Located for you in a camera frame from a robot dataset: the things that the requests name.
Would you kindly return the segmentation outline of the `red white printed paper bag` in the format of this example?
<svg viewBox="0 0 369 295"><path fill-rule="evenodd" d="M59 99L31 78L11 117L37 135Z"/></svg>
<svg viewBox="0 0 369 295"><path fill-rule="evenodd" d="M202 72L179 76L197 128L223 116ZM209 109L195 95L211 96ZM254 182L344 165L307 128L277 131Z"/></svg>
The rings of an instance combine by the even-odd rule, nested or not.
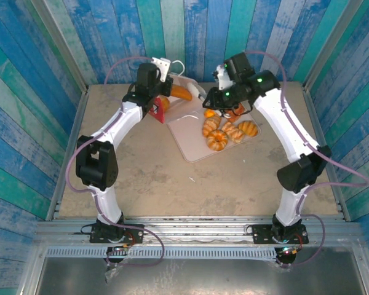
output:
<svg viewBox="0 0 369 295"><path fill-rule="evenodd" d="M184 63L180 60L172 61L168 75L173 78L173 84L182 86L186 89L188 82L198 84L195 80L184 76L184 73ZM173 96L168 97L168 99L170 101L170 106L166 112L163 112L161 101L158 97L154 100L153 108L149 111L149 114L162 124L178 119L202 107L202 102L194 96L192 96L191 101L182 100Z"/></svg>

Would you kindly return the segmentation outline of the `ridged orange fake bread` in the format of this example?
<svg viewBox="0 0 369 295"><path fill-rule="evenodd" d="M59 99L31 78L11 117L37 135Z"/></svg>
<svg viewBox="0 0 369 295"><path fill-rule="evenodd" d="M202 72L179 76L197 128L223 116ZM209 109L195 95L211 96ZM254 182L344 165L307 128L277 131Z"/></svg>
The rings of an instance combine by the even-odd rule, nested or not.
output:
<svg viewBox="0 0 369 295"><path fill-rule="evenodd" d="M205 119L203 127L202 127L202 135L203 137L207 137L210 132L217 130L221 123L220 116L212 116Z"/></svg>
<svg viewBox="0 0 369 295"><path fill-rule="evenodd" d="M242 142L245 133L240 130L238 127L236 127L233 123L231 123L230 121L227 121L223 126L222 126L222 131L225 132L227 134L227 136L229 137L229 139L233 142L233 143L240 143Z"/></svg>

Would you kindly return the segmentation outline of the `dark brown fake bread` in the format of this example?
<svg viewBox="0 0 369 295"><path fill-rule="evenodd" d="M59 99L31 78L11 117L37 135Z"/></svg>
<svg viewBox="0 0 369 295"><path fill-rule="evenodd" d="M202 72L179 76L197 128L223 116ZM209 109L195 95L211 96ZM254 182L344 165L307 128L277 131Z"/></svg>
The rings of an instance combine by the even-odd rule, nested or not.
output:
<svg viewBox="0 0 369 295"><path fill-rule="evenodd" d="M236 122L244 112L245 112L245 108L240 103L237 108L227 111L227 114L229 115L228 121L231 123Z"/></svg>

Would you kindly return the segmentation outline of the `shell shaped fake bread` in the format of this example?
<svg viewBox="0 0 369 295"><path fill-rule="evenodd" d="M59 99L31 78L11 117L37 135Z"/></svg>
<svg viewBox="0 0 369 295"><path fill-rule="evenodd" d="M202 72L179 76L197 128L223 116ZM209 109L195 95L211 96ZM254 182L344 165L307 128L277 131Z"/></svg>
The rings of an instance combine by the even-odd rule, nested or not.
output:
<svg viewBox="0 0 369 295"><path fill-rule="evenodd" d="M258 127L252 120L246 120L238 124L238 129L249 137L254 137L258 134Z"/></svg>

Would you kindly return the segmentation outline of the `white plastic tray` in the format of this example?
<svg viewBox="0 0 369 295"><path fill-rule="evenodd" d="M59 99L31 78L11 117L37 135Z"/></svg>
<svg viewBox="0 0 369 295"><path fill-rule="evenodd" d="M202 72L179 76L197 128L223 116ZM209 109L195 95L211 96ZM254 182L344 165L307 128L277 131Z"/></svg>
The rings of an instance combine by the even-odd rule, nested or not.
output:
<svg viewBox="0 0 369 295"><path fill-rule="evenodd" d="M196 111L191 111L189 114L183 115L168 123L168 128L171 131L179 150L181 151L184 159L189 163L197 162L217 153L226 151L239 144L245 143L246 141L251 141L261 133L258 123L251 114L245 114L241 116L234 125L237 126L241 122L251 120L255 123L258 129L258 134L253 137L245 135L240 143L233 143L231 140L228 140L228 144L224 150L214 151L207 146L207 139L202 135L202 127L206 119L204 112L204 108L199 108Z"/></svg>

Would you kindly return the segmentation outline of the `small circuit board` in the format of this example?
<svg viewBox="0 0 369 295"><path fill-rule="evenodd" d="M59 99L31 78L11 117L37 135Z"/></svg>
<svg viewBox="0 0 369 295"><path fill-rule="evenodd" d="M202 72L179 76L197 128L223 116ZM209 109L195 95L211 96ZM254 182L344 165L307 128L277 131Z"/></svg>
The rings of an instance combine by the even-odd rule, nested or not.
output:
<svg viewBox="0 0 369 295"><path fill-rule="evenodd" d="M297 245L293 245L293 246L285 245L285 246L277 247L275 249L276 254L278 256L294 255L300 250L301 250L301 247Z"/></svg>
<svg viewBox="0 0 369 295"><path fill-rule="evenodd" d="M126 256L131 249L130 244L116 245L112 247L107 247L107 256Z"/></svg>

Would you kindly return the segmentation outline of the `metal sheet shelf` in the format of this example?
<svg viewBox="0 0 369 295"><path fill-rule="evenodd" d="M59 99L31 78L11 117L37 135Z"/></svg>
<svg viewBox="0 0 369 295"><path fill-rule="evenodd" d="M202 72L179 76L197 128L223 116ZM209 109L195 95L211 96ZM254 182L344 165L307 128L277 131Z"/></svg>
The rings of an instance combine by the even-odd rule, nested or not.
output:
<svg viewBox="0 0 369 295"><path fill-rule="evenodd" d="M282 269L251 260L167 259L108 269L101 259L49 258L37 295L366 295L347 252Z"/></svg>

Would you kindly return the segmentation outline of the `aluminium side rail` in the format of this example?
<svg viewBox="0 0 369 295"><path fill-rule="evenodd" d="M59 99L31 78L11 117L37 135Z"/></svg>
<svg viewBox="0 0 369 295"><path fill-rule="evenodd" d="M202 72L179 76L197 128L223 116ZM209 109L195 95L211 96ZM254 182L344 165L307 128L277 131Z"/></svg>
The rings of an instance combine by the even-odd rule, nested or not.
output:
<svg viewBox="0 0 369 295"><path fill-rule="evenodd" d="M304 101L306 103L307 111L309 113L309 117L310 117L313 129L315 132L315 137L320 144L325 144L326 143L325 137L324 137L319 119L317 117L317 112L315 110L310 91L306 90L304 87L302 87L301 89L303 91ZM325 167L325 174L327 175L329 182L338 182L334 166L331 163L327 163ZM346 206L346 202L345 202L342 190L341 190L341 186L330 186L330 188L334 195L339 214L343 216L343 219L346 222L350 222L351 217L349 215L349 212Z"/></svg>
<svg viewBox="0 0 369 295"><path fill-rule="evenodd" d="M89 97L88 91L86 90L85 92L82 93L79 105L77 107L77 112L74 118L73 127L71 129L71 134L69 136L65 156L63 159L63 163L61 165L60 174L58 176L54 194L52 196L50 206L49 206L49 209L46 215L46 221L52 221L58 215L57 210L60 209L60 204L62 202L63 194L64 194L65 187L66 187L66 176L65 176L66 168L67 168L69 160L72 157L73 152L76 147L77 136L81 129L82 120L83 120L83 116L84 116L85 109L87 106L88 97Z"/></svg>

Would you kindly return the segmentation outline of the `aluminium corner post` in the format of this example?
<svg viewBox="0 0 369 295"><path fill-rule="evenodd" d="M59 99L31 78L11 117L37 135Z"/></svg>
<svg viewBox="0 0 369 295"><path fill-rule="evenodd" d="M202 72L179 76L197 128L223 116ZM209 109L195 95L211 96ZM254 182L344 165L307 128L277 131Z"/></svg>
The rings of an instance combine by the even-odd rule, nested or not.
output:
<svg viewBox="0 0 369 295"><path fill-rule="evenodd" d="M82 92L87 91L87 84L79 70L78 65L69 49L67 42L65 41L63 33L60 31L57 22L54 20L54 16L50 11L46 0L31 0L33 7L36 9L42 22L44 23L47 31L61 53L71 75L73 76L77 86Z"/></svg>
<svg viewBox="0 0 369 295"><path fill-rule="evenodd" d="M357 18L362 17L362 4L367 0L331 0L313 39L295 74L294 80L300 81L306 91L316 83L320 73L328 65L344 32Z"/></svg>

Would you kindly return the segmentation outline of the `aluminium frame rail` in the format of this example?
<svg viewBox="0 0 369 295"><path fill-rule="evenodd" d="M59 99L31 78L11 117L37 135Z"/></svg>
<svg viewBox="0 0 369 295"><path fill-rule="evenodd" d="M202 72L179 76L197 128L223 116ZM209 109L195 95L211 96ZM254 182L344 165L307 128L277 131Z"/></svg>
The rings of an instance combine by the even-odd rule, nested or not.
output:
<svg viewBox="0 0 369 295"><path fill-rule="evenodd" d="M88 244L89 236L80 234L90 218L67 218L39 222L34 239L52 245ZM145 216L127 218L129 224L139 225L153 232L143 241L157 246L160 238L167 246L248 246L253 243L251 226L270 224L269 216ZM341 215L322 216L320 219L305 217L309 244L316 246L325 238L326 246L340 246L363 242L361 227L356 222L346 222Z"/></svg>

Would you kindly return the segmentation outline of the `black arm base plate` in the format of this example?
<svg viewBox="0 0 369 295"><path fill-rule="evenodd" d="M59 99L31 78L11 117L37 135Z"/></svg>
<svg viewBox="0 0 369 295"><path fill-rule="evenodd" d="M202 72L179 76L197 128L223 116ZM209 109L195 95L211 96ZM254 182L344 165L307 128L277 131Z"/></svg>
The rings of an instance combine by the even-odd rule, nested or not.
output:
<svg viewBox="0 0 369 295"><path fill-rule="evenodd" d="M251 226L254 244L308 244L309 237L305 225L276 227L272 224Z"/></svg>
<svg viewBox="0 0 369 295"><path fill-rule="evenodd" d="M121 228L107 224L92 226L90 243L123 243L134 245L142 243L143 231L138 229Z"/></svg>

